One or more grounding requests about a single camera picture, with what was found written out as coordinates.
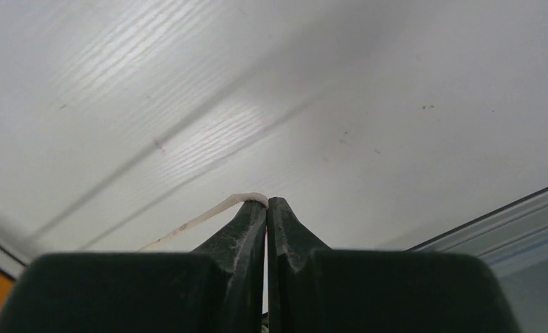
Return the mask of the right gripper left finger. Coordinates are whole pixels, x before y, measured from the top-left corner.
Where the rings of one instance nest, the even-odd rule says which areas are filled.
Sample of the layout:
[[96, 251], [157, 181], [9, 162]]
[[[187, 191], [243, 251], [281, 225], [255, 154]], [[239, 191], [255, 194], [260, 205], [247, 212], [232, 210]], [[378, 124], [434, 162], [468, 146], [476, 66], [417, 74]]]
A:
[[0, 332], [260, 332], [266, 208], [244, 203], [188, 253], [51, 253], [22, 273]]

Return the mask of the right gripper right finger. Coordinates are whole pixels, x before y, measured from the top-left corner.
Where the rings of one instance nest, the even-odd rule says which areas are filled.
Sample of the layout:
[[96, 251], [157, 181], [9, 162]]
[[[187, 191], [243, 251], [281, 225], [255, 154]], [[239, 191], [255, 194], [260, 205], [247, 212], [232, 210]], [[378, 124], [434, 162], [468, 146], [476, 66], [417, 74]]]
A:
[[283, 198], [267, 211], [271, 332], [519, 332], [488, 266], [469, 255], [337, 250]]

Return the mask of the cream shoelace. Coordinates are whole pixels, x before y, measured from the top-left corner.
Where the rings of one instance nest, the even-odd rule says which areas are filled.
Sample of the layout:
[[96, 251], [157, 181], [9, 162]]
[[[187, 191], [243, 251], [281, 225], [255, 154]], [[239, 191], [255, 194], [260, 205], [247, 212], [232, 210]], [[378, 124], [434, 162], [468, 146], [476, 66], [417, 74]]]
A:
[[188, 222], [182, 224], [177, 229], [171, 231], [170, 233], [164, 235], [163, 237], [155, 240], [154, 242], [151, 242], [142, 248], [138, 249], [137, 252], [150, 250], [153, 248], [156, 248], [162, 244], [165, 244], [166, 242], [172, 240], [173, 238], [177, 237], [178, 235], [182, 234], [183, 232], [192, 229], [193, 227], [196, 227], [197, 225], [200, 225], [201, 223], [204, 223], [207, 220], [210, 220], [211, 218], [215, 217], [216, 215], [219, 215], [220, 213], [230, 209], [231, 207], [234, 207], [235, 205], [238, 205], [239, 203], [244, 203], [248, 201], [254, 201], [257, 203], [260, 203], [265, 208], [269, 207], [268, 198], [260, 193], [257, 192], [250, 192], [250, 193], [240, 193], [240, 194], [231, 194], [228, 196], [225, 200], [221, 201], [219, 204], [213, 206], [212, 208], [208, 209], [207, 211], [203, 212], [199, 216], [189, 220]]

